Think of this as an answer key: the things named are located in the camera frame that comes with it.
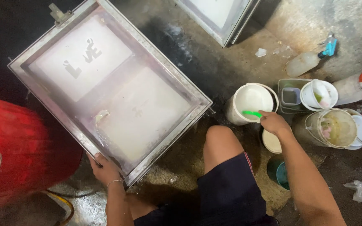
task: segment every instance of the plastic bottle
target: plastic bottle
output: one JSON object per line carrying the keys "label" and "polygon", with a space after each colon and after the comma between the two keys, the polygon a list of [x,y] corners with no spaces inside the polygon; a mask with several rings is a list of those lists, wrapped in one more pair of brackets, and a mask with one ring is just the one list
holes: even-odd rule
{"label": "plastic bottle", "polygon": [[296,78],[305,72],[313,69],[319,64],[319,61],[325,56],[332,56],[335,53],[337,39],[333,37],[333,33],[329,32],[328,38],[324,42],[326,44],[325,51],[320,53],[306,52],[299,54],[286,64],[286,71],[289,77]]}

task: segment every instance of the bracelet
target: bracelet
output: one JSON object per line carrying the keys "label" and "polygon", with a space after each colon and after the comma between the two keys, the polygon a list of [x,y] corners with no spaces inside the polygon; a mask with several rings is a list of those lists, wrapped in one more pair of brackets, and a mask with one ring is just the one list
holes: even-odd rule
{"label": "bracelet", "polygon": [[113,181],[110,181],[110,182],[107,184],[107,190],[108,190],[108,185],[110,185],[110,184],[113,183],[113,182],[123,183],[124,181],[123,181],[123,180],[113,180]]}

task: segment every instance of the green plastic handle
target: green plastic handle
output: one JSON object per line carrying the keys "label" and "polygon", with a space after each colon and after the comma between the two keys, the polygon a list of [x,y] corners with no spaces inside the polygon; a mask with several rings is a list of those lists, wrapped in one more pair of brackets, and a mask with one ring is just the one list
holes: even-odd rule
{"label": "green plastic handle", "polygon": [[262,115],[259,114],[259,112],[256,112],[256,111],[243,110],[242,112],[245,115],[253,115],[253,116],[257,116],[258,118],[262,117]]}

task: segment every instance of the dark shorts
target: dark shorts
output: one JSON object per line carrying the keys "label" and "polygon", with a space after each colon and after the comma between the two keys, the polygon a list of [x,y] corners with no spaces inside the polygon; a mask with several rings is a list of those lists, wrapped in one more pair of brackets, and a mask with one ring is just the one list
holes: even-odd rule
{"label": "dark shorts", "polygon": [[[278,225],[266,215],[252,165],[246,152],[214,167],[198,179],[201,218],[195,225]],[[134,221],[135,226],[183,225],[182,216],[162,206]]]}

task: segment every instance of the man's right hand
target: man's right hand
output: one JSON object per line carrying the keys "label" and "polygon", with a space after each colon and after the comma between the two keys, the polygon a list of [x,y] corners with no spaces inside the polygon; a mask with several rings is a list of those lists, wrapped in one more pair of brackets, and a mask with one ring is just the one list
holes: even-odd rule
{"label": "man's right hand", "polygon": [[266,131],[274,135],[279,135],[281,132],[291,132],[290,126],[284,118],[275,112],[258,111],[261,117],[261,125]]}

